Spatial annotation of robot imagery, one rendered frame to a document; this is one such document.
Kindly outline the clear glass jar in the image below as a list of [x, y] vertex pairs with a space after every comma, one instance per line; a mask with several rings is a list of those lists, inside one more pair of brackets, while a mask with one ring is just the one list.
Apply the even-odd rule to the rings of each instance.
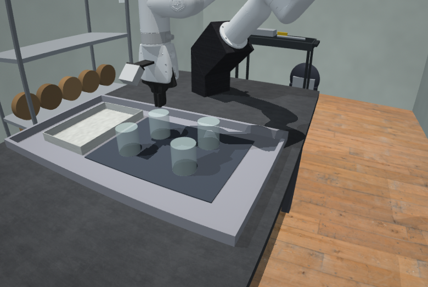
[[150, 136], [153, 139], [166, 139], [170, 133], [169, 111], [166, 109], [155, 109], [148, 113]]
[[198, 147], [214, 150], [219, 147], [219, 119], [202, 117], [198, 119]]
[[172, 171], [179, 176], [189, 176], [197, 171], [196, 141], [179, 137], [170, 142]]
[[138, 125], [126, 122], [115, 127], [119, 154], [122, 156], [135, 156], [140, 153]]

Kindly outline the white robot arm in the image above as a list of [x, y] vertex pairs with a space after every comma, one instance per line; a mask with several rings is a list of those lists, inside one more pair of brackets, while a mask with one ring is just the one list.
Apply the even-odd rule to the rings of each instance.
[[[138, 0], [140, 36], [142, 44], [171, 42], [170, 18], [184, 19], [196, 15], [215, 0]], [[297, 20], [315, 0], [248, 0], [230, 22], [224, 22], [219, 31], [229, 46], [242, 49], [247, 38], [270, 16], [275, 14], [283, 24]], [[271, 8], [271, 9], [270, 9]], [[119, 80], [137, 86], [145, 70], [154, 61], [127, 62]]]

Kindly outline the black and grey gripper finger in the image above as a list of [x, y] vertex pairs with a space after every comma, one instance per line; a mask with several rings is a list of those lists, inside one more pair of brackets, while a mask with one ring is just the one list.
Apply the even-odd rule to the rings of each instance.
[[177, 85], [176, 78], [174, 76], [172, 68], [172, 78], [170, 83], [159, 83], [159, 89], [157, 94], [157, 106], [160, 108], [166, 104], [166, 91], [168, 88], [173, 88]]
[[148, 85], [151, 88], [151, 92], [154, 93], [155, 107], [157, 107], [157, 94], [158, 94], [158, 89], [159, 89], [159, 83], [149, 82], [149, 81], [145, 81], [145, 80], [142, 80], [142, 83]]

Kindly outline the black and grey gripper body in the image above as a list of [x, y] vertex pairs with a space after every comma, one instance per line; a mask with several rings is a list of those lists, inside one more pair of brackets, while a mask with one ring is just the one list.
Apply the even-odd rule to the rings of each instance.
[[[139, 61], [150, 60], [154, 64], [144, 67], [142, 80], [157, 83], [170, 83], [172, 68], [176, 79], [179, 78], [177, 54], [174, 44], [140, 44]], [[176, 67], [176, 68], [174, 68]]]

